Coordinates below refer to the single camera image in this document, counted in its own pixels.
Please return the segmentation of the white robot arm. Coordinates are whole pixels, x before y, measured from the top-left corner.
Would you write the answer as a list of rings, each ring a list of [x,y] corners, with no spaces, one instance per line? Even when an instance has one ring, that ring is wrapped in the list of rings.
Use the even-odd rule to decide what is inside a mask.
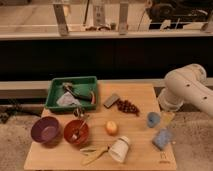
[[[213,117],[213,90],[203,82],[206,70],[199,64],[189,64],[168,72],[164,77],[165,87],[158,96],[164,111],[178,111],[185,101]]]

